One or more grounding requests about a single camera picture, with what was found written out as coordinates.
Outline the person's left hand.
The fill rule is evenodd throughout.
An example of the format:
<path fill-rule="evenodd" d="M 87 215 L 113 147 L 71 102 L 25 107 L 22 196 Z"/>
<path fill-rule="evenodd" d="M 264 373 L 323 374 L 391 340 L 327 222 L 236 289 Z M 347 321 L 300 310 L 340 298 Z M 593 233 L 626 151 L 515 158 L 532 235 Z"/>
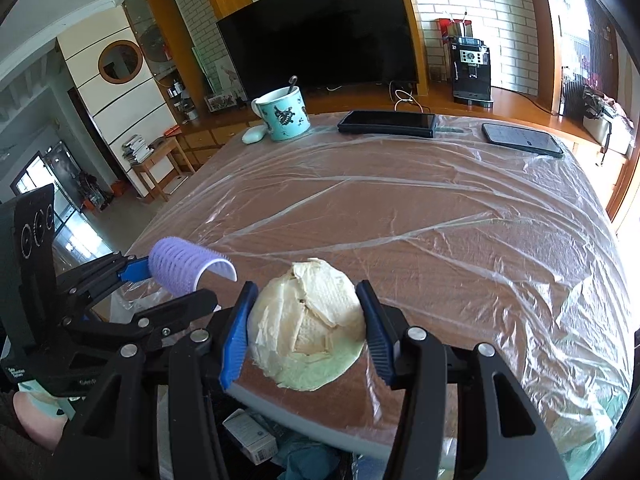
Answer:
<path fill-rule="evenodd" d="M 66 414 L 47 415 L 41 408 L 36 407 L 32 395 L 23 391 L 14 394 L 13 407 L 26 434 L 46 450 L 54 451 L 68 421 Z"/>

